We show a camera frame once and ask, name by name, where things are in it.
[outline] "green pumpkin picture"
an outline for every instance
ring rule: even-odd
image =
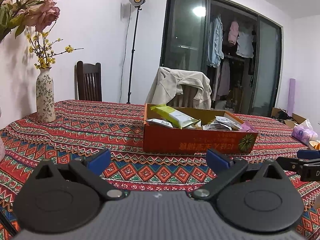
[[[247,134],[246,136],[244,136],[242,139],[240,139],[239,141],[239,150],[241,152],[245,152],[247,150],[249,150],[254,144],[254,137],[252,134]]]

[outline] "sliding door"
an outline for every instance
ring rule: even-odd
[[[160,66],[204,71],[209,0],[168,0]]]
[[[249,114],[270,117],[280,78],[281,28],[258,17],[257,62]]]

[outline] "power cord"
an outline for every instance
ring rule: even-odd
[[[121,96],[122,96],[123,67],[124,67],[124,62],[125,62],[125,54],[126,54],[126,52],[127,52],[127,37],[128,37],[128,30],[129,30],[129,24],[130,24],[130,17],[131,17],[131,4],[130,4],[130,14],[129,14],[128,27],[127,27],[127,34],[126,34],[126,36],[125,36],[124,59],[123,59],[122,71],[121,71],[121,85],[120,85],[120,99],[119,99],[119,103],[120,103],[120,101],[121,101]]]

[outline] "silver bolt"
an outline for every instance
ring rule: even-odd
[[[210,195],[210,192],[209,190],[206,190],[206,189],[203,189],[203,188],[200,188],[200,189],[197,189],[193,192],[193,194],[198,197],[198,198],[204,198],[204,197],[207,197]]]
[[[111,189],[107,192],[107,196],[111,198],[120,198],[122,196],[122,191],[119,189]]]

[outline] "glass panel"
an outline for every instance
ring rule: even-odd
[[[260,21],[260,51],[251,114],[268,116],[277,74],[277,29]]]
[[[171,8],[164,67],[201,71],[206,0],[171,0]]]

